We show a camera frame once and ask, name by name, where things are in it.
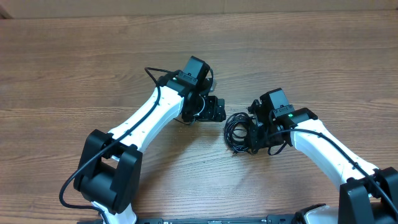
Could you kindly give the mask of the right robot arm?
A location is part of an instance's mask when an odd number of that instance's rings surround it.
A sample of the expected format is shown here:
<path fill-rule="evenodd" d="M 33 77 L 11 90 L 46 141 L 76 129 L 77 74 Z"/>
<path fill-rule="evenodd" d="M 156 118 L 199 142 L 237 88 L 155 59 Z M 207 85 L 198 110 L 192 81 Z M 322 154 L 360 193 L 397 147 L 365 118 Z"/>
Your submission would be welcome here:
<path fill-rule="evenodd" d="M 337 140 L 308 108 L 296 110 L 282 89 L 268 91 L 248 107 L 246 142 L 251 149 L 294 147 L 339 191 L 338 206 L 301 209 L 289 223 L 397 223 L 397 170 L 380 169 Z"/>

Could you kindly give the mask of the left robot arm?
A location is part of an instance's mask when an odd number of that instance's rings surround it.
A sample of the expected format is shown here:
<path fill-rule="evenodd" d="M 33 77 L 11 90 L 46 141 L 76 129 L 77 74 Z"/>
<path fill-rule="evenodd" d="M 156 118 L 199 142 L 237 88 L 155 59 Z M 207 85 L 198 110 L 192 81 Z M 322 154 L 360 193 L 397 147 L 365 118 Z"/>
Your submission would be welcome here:
<path fill-rule="evenodd" d="M 136 223 L 131 201 L 137 193 L 143 153 L 172 120 L 185 125 L 222 122 L 224 100 L 211 96 L 216 81 L 211 67 L 190 57 L 182 70 L 161 70 L 150 98 L 107 133 L 92 131 L 83 147 L 73 187 L 100 223 Z"/>

